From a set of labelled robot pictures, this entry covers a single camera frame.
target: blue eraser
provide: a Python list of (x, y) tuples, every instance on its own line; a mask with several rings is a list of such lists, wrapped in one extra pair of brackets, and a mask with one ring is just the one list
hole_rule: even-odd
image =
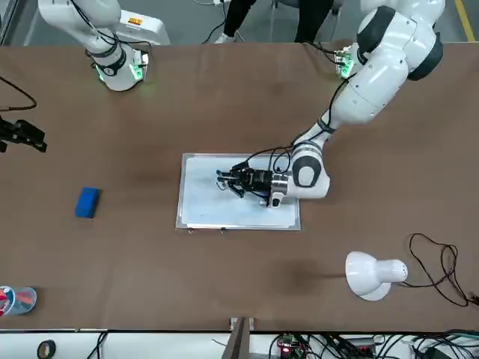
[(97, 208), (100, 190), (98, 188), (84, 187), (75, 208), (75, 215), (83, 218), (93, 218)]

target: black pants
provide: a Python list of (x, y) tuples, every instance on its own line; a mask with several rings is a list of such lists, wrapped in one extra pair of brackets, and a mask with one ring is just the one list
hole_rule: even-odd
[[(224, 33), (234, 36), (256, 0), (231, 0), (226, 16)], [(299, 0), (299, 24), (297, 43), (313, 42), (324, 19), (331, 10), (333, 0)]]

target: tape roll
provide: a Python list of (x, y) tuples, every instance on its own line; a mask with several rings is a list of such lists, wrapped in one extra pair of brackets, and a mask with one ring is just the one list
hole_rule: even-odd
[(50, 359), (53, 358), (55, 352), (57, 351), (57, 346), (53, 340), (45, 340), (40, 343), (37, 349), (38, 359)]

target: brown table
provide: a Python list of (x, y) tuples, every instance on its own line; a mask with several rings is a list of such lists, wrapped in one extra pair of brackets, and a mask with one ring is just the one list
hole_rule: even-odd
[[(115, 93), (79, 47), (0, 49), (1, 73), (39, 102), (4, 117), (33, 120), (49, 145), (0, 157), (1, 283), (40, 294), (1, 328), (215, 330), (252, 316), (261, 330), (479, 329), (477, 309), (434, 289), (396, 287), (371, 303), (342, 277), (357, 250), (400, 258), (409, 281), (425, 283), (406, 250), (419, 231), (459, 247), (458, 279), (479, 292), (477, 45), (447, 45), (440, 68), (375, 121), (337, 133), (331, 190), (302, 201), (299, 233), (175, 230), (181, 154), (288, 143), (329, 104), (332, 66), (297, 44), (154, 55), (147, 83)], [(2, 104), (25, 103), (0, 89)], [(103, 190), (93, 220), (73, 214), (83, 186)], [(417, 251), (438, 277), (439, 249)]]

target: white lamp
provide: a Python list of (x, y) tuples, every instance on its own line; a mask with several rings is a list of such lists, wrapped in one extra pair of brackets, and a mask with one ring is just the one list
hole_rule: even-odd
[(407, 267), (400, 260), (377, 260), (363, 252), (351, 252), (346, 258), (346, 278), (356, 295), (378, 301), (388, 294), (391, 283), (406, 280)]

